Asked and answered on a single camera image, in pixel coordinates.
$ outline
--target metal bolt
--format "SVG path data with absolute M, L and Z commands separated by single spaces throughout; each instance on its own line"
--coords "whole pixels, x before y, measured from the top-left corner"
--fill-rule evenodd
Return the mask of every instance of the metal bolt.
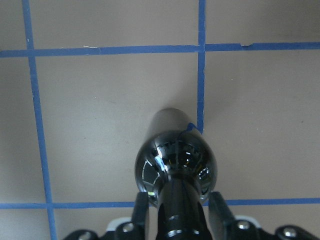
M 297 236 L 296 230 L 292 227 L 286 227 L 283 229 L 283 234 L 289 238 L 295 238 Z
M 91 233 L 86 231 L 84 234 L 82 234 L 78 240 L 90 240 L 91 238 Z
M 134 227 L 135 226 L 132 222 L 128 222 L 122 227 L 122 231 L 124 233 L 128 233 L 128 232 L 131 232 L 134 229 Z
M 238 228 L 247 230 L 250 228 L 250 223 L 248 221 L 238 221 Z

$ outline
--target bolt head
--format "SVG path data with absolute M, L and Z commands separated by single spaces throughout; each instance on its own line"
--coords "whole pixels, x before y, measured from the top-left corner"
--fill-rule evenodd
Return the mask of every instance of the bolt head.
M 283 234 L 289 238 L 295 238 L 297 236 L 297 231 L 292 227 L 286 227 L 283 229 Z
M 247 230 L 250 228 L 250 223 L 248 221 L 241 220 L 241 221 L 238 221 L 237 226 L 239 229 Z
M 124 233 L 128 233 L 128 232 L 131 232 L 134 229 L 134 227 L 135 226 L 134 226 L 134 224 L 132 222 L 128 222 L 125 225 L 123 225 L 122 231 Z
M 91 238 L 91 233 L 86 231 L 84 234 L 79 236 L 78 240 L 90 240 Z

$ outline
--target floor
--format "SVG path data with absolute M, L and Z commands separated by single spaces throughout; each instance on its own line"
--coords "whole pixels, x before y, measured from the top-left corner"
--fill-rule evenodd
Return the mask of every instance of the floor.
M 320 2 L 2 0 L 0 238 L 130 216 L 153 115 L 186 112 L 235 214 L 320 236 Z M 150 237 L 157 211 L 150 208 Z

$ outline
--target blue tape strip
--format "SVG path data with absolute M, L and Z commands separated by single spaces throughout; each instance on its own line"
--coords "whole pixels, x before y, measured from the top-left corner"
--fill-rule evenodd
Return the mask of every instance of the blue tape strip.
M 34 39 L 33 39 L 33 33 L 32 33 L 30 4 L 28 0 L 22 0 L 22 9 L 23 9 L 26 48 L 27 50 L 32 51 L 34 50 Z M 45 133 L 44 133 L 41 104 L 40 104 L 36 58 L 34 56 L 28 56 L 28 61 L 29 61 L 29 68 L 30 68 L 30 80 L 31 80 L 31 89 L 32 89 L 32 95 L 33 95 L 35 124 L 36 124 L 38 145 L 39 145 L 39 151 L 40 151 L 40 160 L 41 160 L 42 177 L 43 177 L 43 184 L 44 184 L 44 194 L 45 194 L 46 208 L 47 208 L 47 214 L 48 214 L 49 229 L 50 229 L 50 237 L 51 237 L 51 240 L 57 240 L 55 215 L 54 215 L 54 209 L 52 207 L 52 193 L 51 193 L 50 175 L 49 175 L 49 167 L 48 167 L 47 152 L 46 152 Z
M 199 51 L 199 46 L 194 46 L 194 45 L 111 46 L 111 47 L 96 47 L 96 48 L 6 50 L 6 51 L 0 52 L 0 58 L 117 55 L 117 54 L 154 54 L 154 53 L 196 53 L 198 51 Z
M 265 42 L 241 46 L 239 43 L 206 44 L 206 52 L 219 51 L 271 51 L 271 50 L 317 50 L 320 42 Z
M 320 204 L 320 197 L 279 199 L 232 199 L 226 200 L 226 203 L 229 206 Z
M 199 0 L 198 7 L 198 76 L 197 76 L 197 129 L 204 131 L 204 102 L 205 102 L 205 66 L 206 66 L 206 0 Z
M 0 209 L 46 209 L 46 203 L 0 203 Z
M 133 208 L 133 201 L 110 201 L 110 202 L 55 202 L 55 209 L 92 209 L 92 208 Z

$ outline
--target screw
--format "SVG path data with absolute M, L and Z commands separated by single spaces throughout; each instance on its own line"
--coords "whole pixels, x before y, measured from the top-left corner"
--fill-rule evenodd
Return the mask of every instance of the screw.
M 134 229 L 134 227 L 135 226 L 132 222 L 128 222 L 122 227 L 122 231 L 124 233 L 128 233 L 128 232 L 131 232 Z
M 283 234 L 289 238 L 295 238 L 297 236 L 296 230 L 292 227 L 286 227 L 283 229 Z
M 248 228 L 250 228 L 250 223 L 248 221 L 238 221 L 238 228 L 242 229 L 242 230 L 247 230 Z
M 90 240 L 91 239 L 91 233 L 86 231 L 84 234 L 82 234 L 78 240 Z

